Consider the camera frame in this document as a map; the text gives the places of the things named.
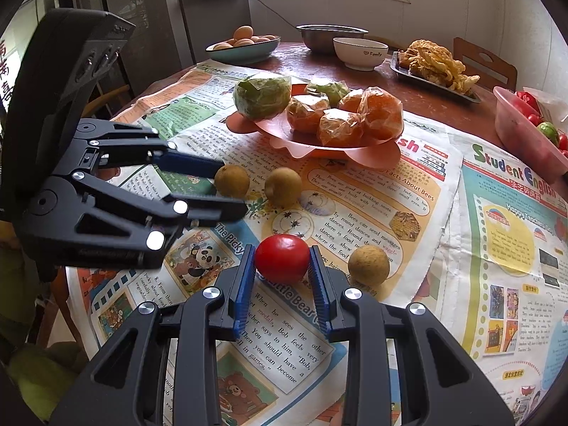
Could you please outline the brown longan with stem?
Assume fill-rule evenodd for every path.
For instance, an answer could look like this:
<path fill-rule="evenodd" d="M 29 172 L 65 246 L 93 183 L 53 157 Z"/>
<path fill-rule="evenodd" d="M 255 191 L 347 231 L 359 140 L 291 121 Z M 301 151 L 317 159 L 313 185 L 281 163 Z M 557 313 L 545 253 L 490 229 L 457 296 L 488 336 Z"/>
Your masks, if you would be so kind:
<path fill-rule="evenodd" d="M 245 199 L 249 191 L 249 174 L 239 165 L 226 164 L 215 174 L 215 188 L 224 197 Z"/>

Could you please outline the brown longan front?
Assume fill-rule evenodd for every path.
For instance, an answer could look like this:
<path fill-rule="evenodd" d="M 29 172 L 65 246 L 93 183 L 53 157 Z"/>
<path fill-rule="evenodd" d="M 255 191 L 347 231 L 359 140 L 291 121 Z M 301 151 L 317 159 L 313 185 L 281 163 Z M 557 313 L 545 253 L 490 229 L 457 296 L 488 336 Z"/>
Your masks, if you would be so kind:
<path fill-rule="evenodd" d="M 282 208 L 289 207 L 299 199 L 302 180 L 292 168 L 278 167 L 265 180 L 264 191 L 272 205 Z"/>

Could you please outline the red cherry tomato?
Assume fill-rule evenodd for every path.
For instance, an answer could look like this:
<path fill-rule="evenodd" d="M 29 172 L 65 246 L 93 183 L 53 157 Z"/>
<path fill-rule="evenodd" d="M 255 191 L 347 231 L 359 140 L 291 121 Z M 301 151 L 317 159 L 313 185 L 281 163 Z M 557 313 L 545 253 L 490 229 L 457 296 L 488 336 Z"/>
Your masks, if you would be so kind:
<path fill-rule="evenodd" d="M 310 261 L 307 243 L 297 236 L 276 234 L 268 236 L 257 247 L 254 263 L 257 271 L 268 281 L 291 285 L 304 277 Z"/>

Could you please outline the green pear front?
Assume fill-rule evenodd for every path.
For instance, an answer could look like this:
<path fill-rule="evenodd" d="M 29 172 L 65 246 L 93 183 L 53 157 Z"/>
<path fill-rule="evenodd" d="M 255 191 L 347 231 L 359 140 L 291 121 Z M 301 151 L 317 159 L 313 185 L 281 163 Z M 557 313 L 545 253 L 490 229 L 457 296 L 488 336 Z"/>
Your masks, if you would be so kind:
<path fill-rule="evenodd" d="M 250 120 L 274 118 L 288 106 L 292 95 L 292 80 L 272 73 L 255 74 L 240 81 L 234 88 L 237 111 Z"/>

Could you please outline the green pear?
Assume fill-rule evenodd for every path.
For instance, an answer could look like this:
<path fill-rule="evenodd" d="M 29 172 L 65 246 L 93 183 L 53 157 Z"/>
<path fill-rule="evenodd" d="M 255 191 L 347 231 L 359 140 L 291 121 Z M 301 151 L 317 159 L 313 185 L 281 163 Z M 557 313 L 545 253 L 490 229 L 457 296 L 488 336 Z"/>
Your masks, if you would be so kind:
<path fill-rule="evenodd" d="M 288 106 L 292 95 L 292 80 L 272 73 L 255 74 L 240 81 L 234 88 L 237 111 L 250 120 L 274 118 Z"/>
<path fill-rule="evenodd" d="M 340 101 L 350 93 L 350 88 L 343 81 L 317 79 L 311 81 L 304 89 L 306 94 L 324 94 L 331 108 L 336 108 Z"/>

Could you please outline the orange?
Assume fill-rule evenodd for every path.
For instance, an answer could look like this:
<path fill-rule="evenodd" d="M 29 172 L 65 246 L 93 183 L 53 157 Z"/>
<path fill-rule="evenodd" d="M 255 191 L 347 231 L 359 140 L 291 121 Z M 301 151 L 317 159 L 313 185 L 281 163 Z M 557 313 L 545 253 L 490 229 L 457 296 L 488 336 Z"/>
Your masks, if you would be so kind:
<path fill-rule="evenodd" d="M 338 108 L 356 114 L 360 106 L 364 91 L 362 88 L 349 91 L 338 103 Z"/>
<path fill-rule="evenodd" d="M 357 147 L 363 138 L 361 116 L 339 109 L 326 110 L 319 120 L 317 138 L 327 147 Z"/>
<path fill-rule="evenodd" d="M 286 108 L 287 120 L 295 132 L 316 134 L 320 120 L 329 108 L 329 100 L 325 94 L 292 96 Z"/>
<path fill-rule="evenodd" d="M 369 87 L 363 91 L 357 114 L 365 133 L 377 140 L 388 141 L 403 132 L 403 103 L 382 88 Z"/>

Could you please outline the Student English newspaper sheet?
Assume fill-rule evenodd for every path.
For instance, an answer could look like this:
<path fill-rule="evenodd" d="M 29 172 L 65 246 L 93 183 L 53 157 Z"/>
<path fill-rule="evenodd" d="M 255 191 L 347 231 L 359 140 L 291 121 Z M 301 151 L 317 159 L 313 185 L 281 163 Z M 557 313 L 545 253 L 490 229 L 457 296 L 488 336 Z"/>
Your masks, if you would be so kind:
<path fill-rule="evenodd" d="M 440 318 L 525 425 L 567 362 L 567 204 L 503 149 L 449 142 L 463 162 Z"/>

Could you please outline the orange flower-shaped plate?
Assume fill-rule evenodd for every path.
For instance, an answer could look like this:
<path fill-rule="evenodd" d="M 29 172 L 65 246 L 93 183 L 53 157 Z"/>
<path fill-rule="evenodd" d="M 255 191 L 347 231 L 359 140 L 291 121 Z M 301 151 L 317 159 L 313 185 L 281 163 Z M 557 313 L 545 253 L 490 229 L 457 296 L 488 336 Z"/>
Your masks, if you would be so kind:
<path fill-rule="evenodd" d="M 307 85 L 292 84 L 292 96 L 306 94 Z M 292 130 L 286 109 L 274 118 L 250 120 L 236 111 L 227 119 L 228 128 L 234 133 L 259 132 L 269 137 L 269 143 L 276 149 L 285 149 L 295 159 L 304 157 L 322 157 L 331 159 L 348 159 L 363 167 L 377 170 L 391 169 L 400 160 L 400 150 L 396 138 L 388 141 L 377 140 L 366 134 L 363 127 L 363 138 L 357 147 L 323 146 L 316 134 L 304 134 Z"/>

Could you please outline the bowl of eggs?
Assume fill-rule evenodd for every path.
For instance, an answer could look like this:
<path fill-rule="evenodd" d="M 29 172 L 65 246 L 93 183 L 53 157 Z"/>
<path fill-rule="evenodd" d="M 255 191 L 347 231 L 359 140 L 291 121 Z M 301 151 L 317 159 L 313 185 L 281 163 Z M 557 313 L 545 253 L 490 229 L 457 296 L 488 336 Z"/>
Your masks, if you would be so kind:
<path fill-rule="evenodd" d="M 238 27 L 230 39 L 213 43 L 206 53 L 213 61 L 228 65 L 253 65 L 267 60 L 278 47 L 277 35 L 259 35 L 250 25 Z"/>

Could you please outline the newspaper left sheet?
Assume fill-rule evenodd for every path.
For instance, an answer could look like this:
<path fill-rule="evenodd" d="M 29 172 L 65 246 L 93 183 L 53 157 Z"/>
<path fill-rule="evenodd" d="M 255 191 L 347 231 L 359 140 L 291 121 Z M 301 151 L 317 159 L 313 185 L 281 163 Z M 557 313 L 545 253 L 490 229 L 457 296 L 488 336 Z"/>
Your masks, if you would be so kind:
<path fill-rule="evenodd" d="M 228 128 L 233 89 L 248 75 L 246 68 L 203 62 L 119 115 L 123 122 L 156 128 L 181 151 L 241 166 L 250 178 L 249 210 L 237 223 L 185 232 L 158 269 L 69 269 L 69 308 L 88 355 L 137 305 L 185 301 L 239 263 L 249 244 L 276 234 L 315 245 L 338 269 L 362 245 L 383 249 L 390 274 L 373 295 L 389 304 L 407 305 L 422 285 L 449 219 L 462 154 L 407 115 L 397 142 L 400 160 L 392 169 L 368 169 L 348 159 L 292 158 L 266 135 Z M 292 168 L 302 180 L 299 199 L 285 208 L 272 205 L 264 191 L 278 167 Z M 248 315 L 242 337 L 217 346 L 222 423 L 310 423 L 344 392 L 346 344 L 329 343 L 319 331 L 307 281 L 280 285 L 257 279 Z"/>

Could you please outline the steel mixing bowl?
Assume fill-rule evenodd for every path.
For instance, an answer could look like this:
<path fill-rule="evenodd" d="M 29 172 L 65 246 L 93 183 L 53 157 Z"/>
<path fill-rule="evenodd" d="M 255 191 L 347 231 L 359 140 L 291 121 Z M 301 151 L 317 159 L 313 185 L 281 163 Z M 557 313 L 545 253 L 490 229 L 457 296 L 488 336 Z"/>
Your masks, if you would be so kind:
<path fill-rule="evenodd" d="M 333 39 L 363 38 L 368 31 L 361 28 L 332 24 L 303 24 L 296 26 L 303 43 L 316 54 L 334 54 Z"/>

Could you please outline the white ceramic bowl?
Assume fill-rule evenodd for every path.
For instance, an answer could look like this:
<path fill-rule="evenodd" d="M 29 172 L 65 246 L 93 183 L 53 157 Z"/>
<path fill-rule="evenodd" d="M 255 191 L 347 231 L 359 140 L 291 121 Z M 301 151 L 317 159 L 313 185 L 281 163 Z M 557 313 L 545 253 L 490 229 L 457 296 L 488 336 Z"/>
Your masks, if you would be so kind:
<path fill-rule="evenodd" d="M 337 57 L 346 67 L 358 71 L 373 71 L 388 54 L 388 45 L 372 39 L 334 38 Z"/>

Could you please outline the pink tub of tomatoes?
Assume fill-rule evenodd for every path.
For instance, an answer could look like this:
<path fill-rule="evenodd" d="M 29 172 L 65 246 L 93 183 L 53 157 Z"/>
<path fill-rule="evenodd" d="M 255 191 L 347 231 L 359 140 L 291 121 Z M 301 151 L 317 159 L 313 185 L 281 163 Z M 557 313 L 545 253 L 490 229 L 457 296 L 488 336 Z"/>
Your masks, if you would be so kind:
<path fill-rule="evenodd" d="M 567 158 L 529 121 L 537 111 L 506 88 L 493 88 L 497 99 L 495 129 L 504 148 L 522 160 L 547 183 L 567 173 Z"/>

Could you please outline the tray of fried food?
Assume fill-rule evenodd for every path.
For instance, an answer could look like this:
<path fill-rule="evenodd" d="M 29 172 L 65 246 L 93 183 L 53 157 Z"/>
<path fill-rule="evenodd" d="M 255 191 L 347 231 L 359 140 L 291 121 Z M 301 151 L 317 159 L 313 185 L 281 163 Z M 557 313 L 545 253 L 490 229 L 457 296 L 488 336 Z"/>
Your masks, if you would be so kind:
<path fill-rule="evenodd" d="M 431 40 L 416 39 L 406 49 L 394 51 L 391 69 L 403 78 L 416 79 L 469 103 L 480 103 L 474 91 L 480 76 L 467 75 L 463 62 L 453 58 L 445 46 Z"/>

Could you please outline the wooden chair back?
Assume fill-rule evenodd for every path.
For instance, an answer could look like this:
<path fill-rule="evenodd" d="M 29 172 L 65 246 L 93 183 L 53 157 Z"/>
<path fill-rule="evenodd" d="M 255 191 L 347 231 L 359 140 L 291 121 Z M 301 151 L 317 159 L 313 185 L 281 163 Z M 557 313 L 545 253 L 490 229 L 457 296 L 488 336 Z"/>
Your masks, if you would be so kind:
<path fill-rule="evenodd" d="M 517 89 L 517 69 L 496 54 L 466 39 L 453 39 L 453 58 L 465 65 L 469 76 L 479 75 L 477 84 L 492 91 L 495 87 Z"/>

